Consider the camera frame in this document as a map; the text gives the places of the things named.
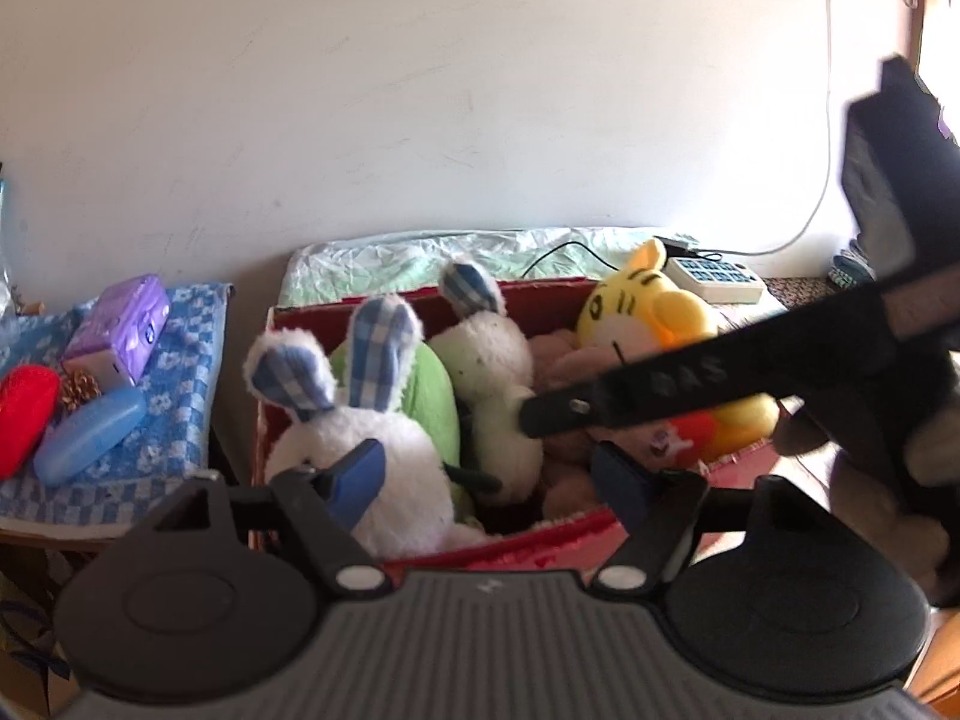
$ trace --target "white stuffed rabbit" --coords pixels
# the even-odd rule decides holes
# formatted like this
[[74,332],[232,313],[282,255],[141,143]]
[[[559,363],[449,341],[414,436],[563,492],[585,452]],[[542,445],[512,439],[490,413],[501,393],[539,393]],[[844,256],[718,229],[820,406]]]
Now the white stuffed rabbit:
[[280,406],[293,420],[267,460],[267,480],[305,461],[327,469],[366,439],[382,443],[383,488],[352,530],[378,560],[485,538],[454,524],[440,454],[418,423],[396,411],[423,336],[410,305],[387,295],[365,301],[350,319],[343,391],[316,338],[304,330],[265,333],[244,365],[254,397]]
[[496,281],[473,261],[448,263],[440,294],[461,321],[428,344],[446,367],[454,394],[470,408],[480,470],[503,484],[499,493],[478,497],[496,506],[520,503],[536,488],[544,462],[541,442],[528,439],[518,424],[520,404],[533,395],[529,343],[507,317]]

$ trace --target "blue plaid bunny ear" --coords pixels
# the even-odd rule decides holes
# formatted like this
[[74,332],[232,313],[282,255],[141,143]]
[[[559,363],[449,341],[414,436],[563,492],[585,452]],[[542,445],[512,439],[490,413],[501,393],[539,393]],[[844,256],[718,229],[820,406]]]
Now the blue plaid bunny ear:
[[480,311],[506,314],[500,288],[481,266],[469,259],[453,260],[440,274],[440,294],[460,319]]
[[301,422],[333,408],[337,384],[330,362],[305,330],[264,333],[253,342],[243,372],[253,397]]
[[424,327],[399,295],[370,298],[350,318],[347,405],[390,412],[400,408]]

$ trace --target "blue tablecloth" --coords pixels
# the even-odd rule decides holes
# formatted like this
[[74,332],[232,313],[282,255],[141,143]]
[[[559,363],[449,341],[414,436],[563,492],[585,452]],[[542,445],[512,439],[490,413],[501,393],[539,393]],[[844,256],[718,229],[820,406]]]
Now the blue tablecloth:
[[[170,317],[138,385],[147,418],[68,485],[45,488],[25,464],[0,484],[0,528],[50,538],[120,536],[191,469],[206,466],[229,285],[199,284],[169,295]],[[92,304],[16,319],[0,347],[0,376],[24,362],[61,372],[59,358]]]

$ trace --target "power strip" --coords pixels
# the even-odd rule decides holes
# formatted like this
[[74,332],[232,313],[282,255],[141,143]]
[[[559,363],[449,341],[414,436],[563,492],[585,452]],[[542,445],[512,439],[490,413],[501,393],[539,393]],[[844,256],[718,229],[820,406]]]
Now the power strip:
[[707,303],[757,303],[767,289],[745,265],[701,257],[673,257],[666,261],[664,273]]

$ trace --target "green cushion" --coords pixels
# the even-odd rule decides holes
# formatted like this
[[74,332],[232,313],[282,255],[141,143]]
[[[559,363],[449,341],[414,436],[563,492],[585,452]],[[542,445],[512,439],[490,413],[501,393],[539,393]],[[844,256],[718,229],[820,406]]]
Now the green cushion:
[[[344,380],[346,357],[344,343],[330,355],[330,368],[340,382]],[[460,420],[453,385],[440,358],[425,343],[416,348],[414,370],[403,389],[400,410],[424,428],[444,463],[460,465]]]

